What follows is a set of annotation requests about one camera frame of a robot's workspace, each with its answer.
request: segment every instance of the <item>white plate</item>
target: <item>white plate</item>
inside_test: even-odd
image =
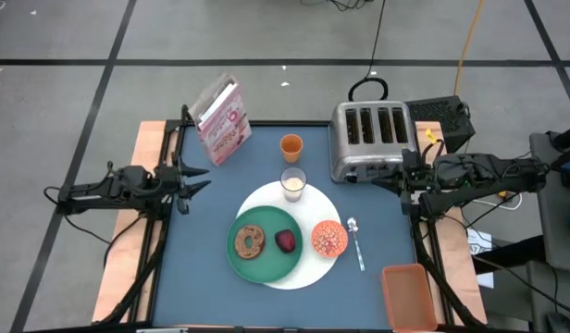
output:
[[[275,206],[293,216],[304,238],[304,248],[297,266],[287,276],[265,284],[271,288],[294,290],[309,286],[325,276],[337,258],[327,258],[314,250],[312,230],[316,224],[324,220],[341,222],[339,213],[330,199],[319,189],[306,184],[302,198],[296,203],[290,203],[285,200],[280,182],[275,181],[250,194],[240,207],[237,216],[263,205]],[[275,237],[275,235],[265,235],[265,237]]]

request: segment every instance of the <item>green plate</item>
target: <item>green plate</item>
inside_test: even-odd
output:
[[[258,226],[265,233],[265,248],[254,259],[240,258],[233,244],[238,230],[248,225]],[[292,253],[283,253],[275,243],[275,234],[283,229],[291,230],[295,236],[295,250]],[[285,277],[297,265],[303,244],[302,231],[291,215],[277,207],[258,206],[243,212],[231,225],[228,259],[242,278],[257,283],[273,282]]]

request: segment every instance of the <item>toaster slot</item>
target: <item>toaster slot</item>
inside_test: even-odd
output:
[[[361,117],[361,131],[363,132],[363,142],[373,143],[374,127],[371,123],[371,110],[368,108],[362,108],[359,111],[359,117]]]
[[[359,123],[357,122],[357,112],[355,109],[345,111],[347,118],[347,138],[349,144],[359,144]]]
[[[378,109],[379,132],[381,133],[381,141],[384,143],[392,143],[392,126],[390,124],[390,113],[385,107]]]
[[[396,131],[396,142],[408,143],[406,127],[404,126],[403,110],[400,107],[394,107],[392,109],[392,119],[394,120],[394,129]]]

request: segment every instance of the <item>toaster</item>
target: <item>toaster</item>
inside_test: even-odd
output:
[[[334,182],[368,182],[416,150],[415,127],[402,102],[339,104],[328,125],[330,176]]]

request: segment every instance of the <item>orange tray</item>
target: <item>orange tray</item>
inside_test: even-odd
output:
[[[395,331],[432,331],[437,328],[425,268],[420,264],[394,265],[381,271],[386,312]]]

